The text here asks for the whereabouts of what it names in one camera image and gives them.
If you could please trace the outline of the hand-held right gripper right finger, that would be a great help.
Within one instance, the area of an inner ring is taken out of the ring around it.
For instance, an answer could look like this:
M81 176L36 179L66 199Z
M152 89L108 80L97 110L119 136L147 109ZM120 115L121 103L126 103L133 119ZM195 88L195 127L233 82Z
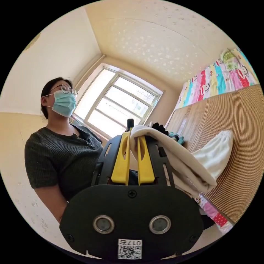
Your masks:
M139 185L152 184L155 176L145 136L137 137L137 155Z

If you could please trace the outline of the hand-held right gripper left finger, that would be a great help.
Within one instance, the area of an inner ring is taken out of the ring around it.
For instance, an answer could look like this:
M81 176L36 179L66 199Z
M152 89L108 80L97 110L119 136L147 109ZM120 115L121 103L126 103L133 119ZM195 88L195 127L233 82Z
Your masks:
M124 132L111 175L113 183L127 185L130 171L130 132Z

